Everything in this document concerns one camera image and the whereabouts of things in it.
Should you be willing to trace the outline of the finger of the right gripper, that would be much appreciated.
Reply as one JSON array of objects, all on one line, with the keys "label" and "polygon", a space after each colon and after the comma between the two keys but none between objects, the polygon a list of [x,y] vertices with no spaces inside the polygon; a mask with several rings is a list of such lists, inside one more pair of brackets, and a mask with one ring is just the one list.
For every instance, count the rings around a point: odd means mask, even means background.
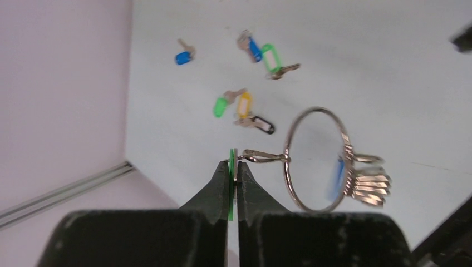
[{"label": "finger of the right gripper", "polygon": [[471,23],[452,36],[450,42],[459,53],[471,53]]}]

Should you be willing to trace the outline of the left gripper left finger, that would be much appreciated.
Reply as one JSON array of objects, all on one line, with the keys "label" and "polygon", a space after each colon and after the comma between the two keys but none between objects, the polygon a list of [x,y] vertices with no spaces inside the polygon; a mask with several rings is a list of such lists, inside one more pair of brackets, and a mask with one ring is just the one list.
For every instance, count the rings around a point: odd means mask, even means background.
[{"label": "left gripper left finger", "polygon": [[79,210],[54,229],[39,266],[227,266],[229,167],[178,209]]}]

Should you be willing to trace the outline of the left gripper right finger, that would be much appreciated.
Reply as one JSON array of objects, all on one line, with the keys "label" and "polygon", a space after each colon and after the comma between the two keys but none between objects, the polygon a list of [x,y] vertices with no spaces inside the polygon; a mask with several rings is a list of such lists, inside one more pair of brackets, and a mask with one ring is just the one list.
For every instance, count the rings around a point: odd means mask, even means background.
[{"label": "left gripper right finger", "polygon": [[415,266],[388,216],[365,212],[291,212],[238,166],[241,266]]}]

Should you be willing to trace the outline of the large silver keyring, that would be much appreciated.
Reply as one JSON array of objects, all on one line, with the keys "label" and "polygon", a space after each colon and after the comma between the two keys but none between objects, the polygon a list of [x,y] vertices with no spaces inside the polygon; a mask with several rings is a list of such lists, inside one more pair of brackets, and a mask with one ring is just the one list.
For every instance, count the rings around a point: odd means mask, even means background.
[{"label": "large silver keyring", "polygon": [[[357,153],[338,116],[325,107],[309,107],[291,123],[283,145],[283,176],[293,202],[314,214],[334,211],[347,197],[382,207],[391,179],[384,159]],[[345,163],[343,188],[335,201],[327,191],[338,158]]]}]

